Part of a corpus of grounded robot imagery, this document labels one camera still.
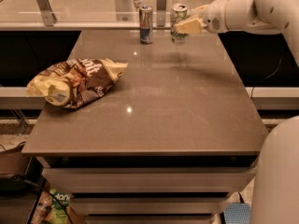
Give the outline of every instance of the bottle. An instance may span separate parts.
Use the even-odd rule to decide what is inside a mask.
[[[35,213],[32,217],[30,224],[40,224],[42,220],[46,219],[52,206],[51,197],[46,191],[43,191],[39,202],[36,206]]]

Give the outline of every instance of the blue mesh object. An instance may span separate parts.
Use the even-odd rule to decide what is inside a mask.
[[[223,215],[226,224],[249,224],[250,206],[245,203],[230,203]]]

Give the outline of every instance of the brown bag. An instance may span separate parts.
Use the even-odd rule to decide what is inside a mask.
[[[127,63],[109,59],[77,59],[56,63],[39,73],[27,85],[28,96],[65,108],[78,108],[104,96],[117,82]]]

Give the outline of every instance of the drawer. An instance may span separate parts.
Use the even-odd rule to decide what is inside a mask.
[[[85,217],[86,224],[210,224],[211,216]]]
[[[221,213],[227,198],[72,198],[79,215],[212,215]]]
[[[235,192],[254,177],[249,168],[50,169],[43,176],[66,193]]]

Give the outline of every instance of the soda can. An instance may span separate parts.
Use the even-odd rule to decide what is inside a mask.
[[[171,40],[176,45],[184,45],[186,43],[187,34],[179,34],[175,32],[174,25],[179,21],[186,20],[190,15],[190,9],[186,4],[176,3],[171,7],[170,21],[171,21]]]
[[[152,43],[152,7],[142,6],[139,9],[140,42]]]

